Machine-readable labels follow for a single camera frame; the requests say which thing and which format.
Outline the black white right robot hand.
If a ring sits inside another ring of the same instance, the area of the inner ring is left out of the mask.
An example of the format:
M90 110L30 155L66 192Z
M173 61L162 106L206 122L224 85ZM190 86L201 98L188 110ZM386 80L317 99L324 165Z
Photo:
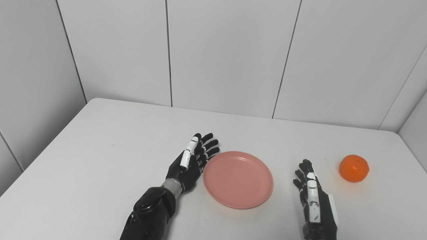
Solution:
M336 240L337 210L331 195L323 191L310 160L304 159L295 170L293 184L299 190L305 223L305 240Z

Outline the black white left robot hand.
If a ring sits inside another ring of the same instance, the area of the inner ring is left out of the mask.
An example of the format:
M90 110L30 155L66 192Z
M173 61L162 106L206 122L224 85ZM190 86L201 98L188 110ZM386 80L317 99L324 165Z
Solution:
M169 166L166 180L173 181L178 185L171 192L178 196L191 191L204 172L209 160L219 153L219 141L213 133L204 136L196 133L186 149Z

